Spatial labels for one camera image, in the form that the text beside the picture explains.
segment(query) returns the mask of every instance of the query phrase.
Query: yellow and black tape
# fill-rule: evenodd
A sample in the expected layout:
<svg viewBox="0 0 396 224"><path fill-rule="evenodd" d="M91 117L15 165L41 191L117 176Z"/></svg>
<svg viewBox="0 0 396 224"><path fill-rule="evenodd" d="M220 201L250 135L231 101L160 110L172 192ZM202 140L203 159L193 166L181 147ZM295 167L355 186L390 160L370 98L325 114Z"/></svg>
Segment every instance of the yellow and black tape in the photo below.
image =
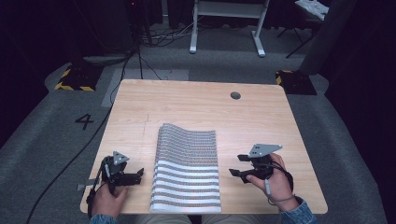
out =
<svg viewBox="0 0 396 224"><path fill-rule="evenodd" d="M279 71L277 71L275 73L276 85L283 86L282 85L281 74L284 74L284 73L293 73L293 71L290 71L290 70L279 70Z"/></svg>
<svg viewBox="0 0 396 224"><path fill-rule="evenodd" d="M67 69L64 71L64 73L61 76L61 79L59 79L58 84L55 86L55 90L67 90L67 91L95 91L95 86L90 86L90 85L81 85L78 83L73 83L71 78L73 76L72 74L72 68L71 66L67 67Z"/></svg>

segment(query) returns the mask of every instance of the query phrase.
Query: folded cloth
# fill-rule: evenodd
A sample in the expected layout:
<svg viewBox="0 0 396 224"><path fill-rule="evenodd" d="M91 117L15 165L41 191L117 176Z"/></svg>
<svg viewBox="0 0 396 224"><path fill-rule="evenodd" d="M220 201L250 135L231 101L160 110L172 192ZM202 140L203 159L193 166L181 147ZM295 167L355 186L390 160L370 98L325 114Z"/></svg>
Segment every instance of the folded cloth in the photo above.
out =
<svg viewBox="0 0 396 224"><path fill-rule="evenodd" d="M221 212L215 131L160 128L150 212Z"/></svg>

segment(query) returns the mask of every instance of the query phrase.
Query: hand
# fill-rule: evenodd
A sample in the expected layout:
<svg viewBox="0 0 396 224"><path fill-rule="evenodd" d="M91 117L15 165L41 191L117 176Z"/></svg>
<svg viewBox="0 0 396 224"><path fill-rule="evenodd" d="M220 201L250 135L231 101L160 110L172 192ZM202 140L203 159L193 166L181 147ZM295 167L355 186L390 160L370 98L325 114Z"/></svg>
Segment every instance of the hand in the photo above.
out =
<svg viewBox="0 0 396 224"><path fill-rule="evenodd" d="M283 169L285 169L285 163L283 162L282 158L279 155L271 153L271 158L273 161L279 163ZM247 180L250 181L254 186L261 189L265 195L267 195L267 191L265 189L264 181L259 179L254 175L248 175ZM299 206L298 202L293 196L290 184L288 179L286 178L285 174L280 170L274 169L273 175L268 179L271 188L271 195L267 195L267 197L271 200L274 204L276 204L281 211L290 211L295 209Z"/></svg>
<svg viewBox="0 0 396 224"><path fill-rule="evenodd" d="M108 184L105 184L96 192L93 198L92 216L96 214L117 217L120 214L123 202L128 196L129 186L122 187L120 192L114 190L114 195L110 193Z"/></svg>

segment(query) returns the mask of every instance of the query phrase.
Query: sleeve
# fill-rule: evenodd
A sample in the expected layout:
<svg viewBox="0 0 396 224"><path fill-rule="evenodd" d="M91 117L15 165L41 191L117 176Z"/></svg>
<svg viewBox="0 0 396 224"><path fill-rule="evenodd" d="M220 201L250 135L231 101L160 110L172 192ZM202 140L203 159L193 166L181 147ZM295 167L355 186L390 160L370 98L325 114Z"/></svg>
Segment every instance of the sleeve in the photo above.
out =
<svg viewBox="0 0 396 224"><path fill-rule="evenodd" d="M90 224L117 224L117 220L111 216L96 214L91 217Z"/></svg>
<svg viewBox="0 0 396 224"><path fill-rule="evenodd" d="M282 224L317 224L317 218L312 214L306 201L302 198L296 197L300 204L294 210L288 212L280 212Z"/></svg>

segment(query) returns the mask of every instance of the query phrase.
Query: printed number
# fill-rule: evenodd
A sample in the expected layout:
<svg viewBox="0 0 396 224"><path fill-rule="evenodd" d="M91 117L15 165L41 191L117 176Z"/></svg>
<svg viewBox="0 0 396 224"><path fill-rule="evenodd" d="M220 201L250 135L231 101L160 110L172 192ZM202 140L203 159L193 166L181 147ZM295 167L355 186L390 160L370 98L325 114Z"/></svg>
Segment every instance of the printed number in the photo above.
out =
<svg viewBox="0 0 396 224"><path fill-rule="evenodd" d="M84 127L82 128L82 130L85 131L85 129L87 128L88 123L93 123L93 120L90 120L91 115L90 114L86 114L84 116L82 116L79 119L76 119L76 123L83 123Z"/></svg>

